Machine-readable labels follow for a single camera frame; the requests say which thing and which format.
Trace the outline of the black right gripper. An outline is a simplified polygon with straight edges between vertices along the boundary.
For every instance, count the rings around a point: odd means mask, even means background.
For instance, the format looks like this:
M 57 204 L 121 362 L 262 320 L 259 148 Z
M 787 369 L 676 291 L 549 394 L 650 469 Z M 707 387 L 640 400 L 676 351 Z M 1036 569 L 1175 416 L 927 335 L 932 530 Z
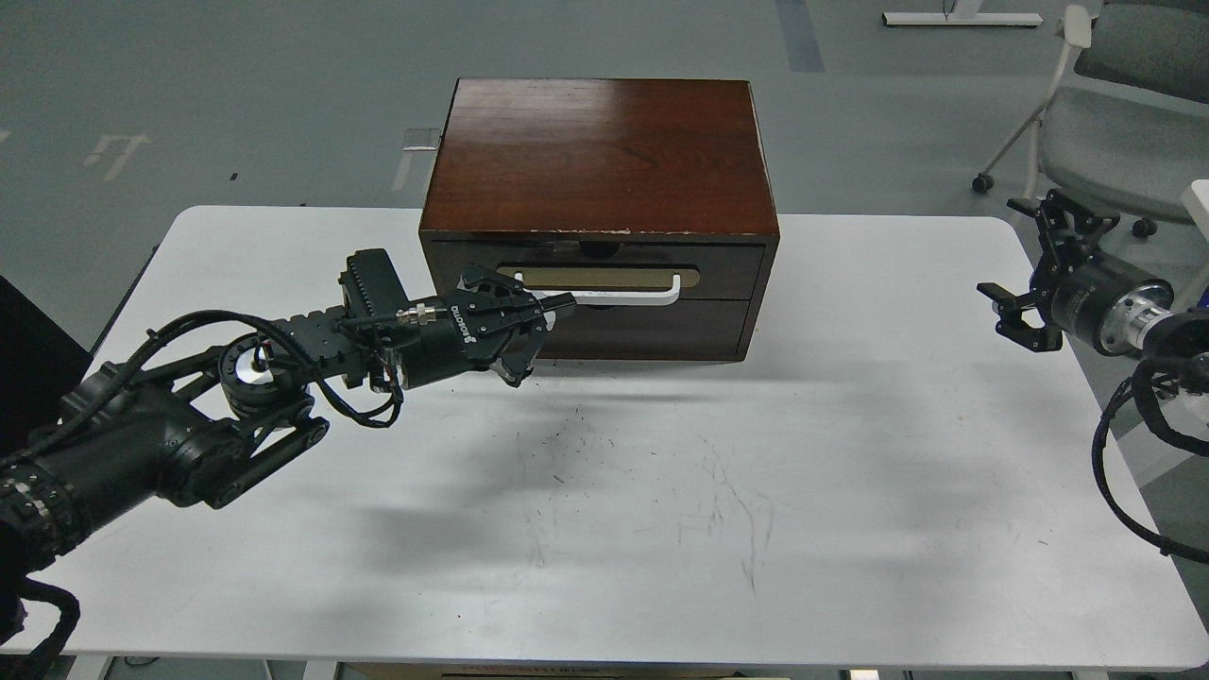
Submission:
M 1023 296 L 997 283 L 977 284 L 993 301 L 997 335 L 1046 353 L 1063 348 L 1066 332 L 1100 355 L 1122 356 L 1141 351 L 1149 328 L 1173 315 L 1169 282 L 1117 257 L 1094 255 L 1120 224 L 1120 212 L 1058 189 L 1045 198 L 1010 198 L 1007 207 L 1035 223 L 1041 257 Z M 1040 327 L 1025 319 L 1029 311 L 1041 315 Z

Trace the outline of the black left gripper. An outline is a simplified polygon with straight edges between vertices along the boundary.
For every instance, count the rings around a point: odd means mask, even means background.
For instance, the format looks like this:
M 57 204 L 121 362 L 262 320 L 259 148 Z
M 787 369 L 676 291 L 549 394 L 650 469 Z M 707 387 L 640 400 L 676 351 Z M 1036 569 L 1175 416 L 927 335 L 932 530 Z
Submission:
M 382 323 L 382 348 L 401 390 L 493 371 L 519 387 L 532 374 L 553 319 L 577 306 L 571 293 L 540 296 L 521 280 L 463 267 L 449 296 L 415 301 Z

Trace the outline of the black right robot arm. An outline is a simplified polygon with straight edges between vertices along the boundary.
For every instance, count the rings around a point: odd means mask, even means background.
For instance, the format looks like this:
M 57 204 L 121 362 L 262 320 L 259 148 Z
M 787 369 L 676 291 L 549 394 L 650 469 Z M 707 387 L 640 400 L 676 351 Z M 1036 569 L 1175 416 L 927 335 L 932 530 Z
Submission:
M 1028 290 L 1016 296 L 993 282 L 979 292 L 993 301 L 995 332 L 1032 352 L 1062 348 L 1074 338 L 1106 357 L 1130 356 L 1135 370 L 1094 434 L 1094 451 L 1122 400 L 1132 400 L 1152 434 L 1184 453 L 1207 456 L 1207 440 L 1174 430 L 1161 398 L 1207 393 L 1207 310 L 1176 310 L 1169 282 L 1101 249 L 1118 224 L 1062 191 L 1045 198 L 1010 198 L 1011 211 L 1032 219 L 1041 257 Z

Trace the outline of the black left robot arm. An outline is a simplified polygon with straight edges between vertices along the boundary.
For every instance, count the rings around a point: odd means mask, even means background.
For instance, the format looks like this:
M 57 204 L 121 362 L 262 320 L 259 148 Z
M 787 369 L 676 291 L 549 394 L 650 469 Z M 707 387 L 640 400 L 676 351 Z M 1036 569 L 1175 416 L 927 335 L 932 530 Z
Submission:
M 388 430 L 423 384 L 487 370 L 522 384 L 577 302 L 478 265 L 445 296 L 409 298 L 378 249 L 351 255 L 339 283 L 342 302 L 316 313 L 203 310 L 151 329 L 2 460 L 2 639 L 25 627 L 27 603 L 58 610 L 5 679 L 44 678 L 79 624 L 79 599 L 34 572 L 147 499 L 233 503 L 328 434 L 312 387 L 342 417 Z

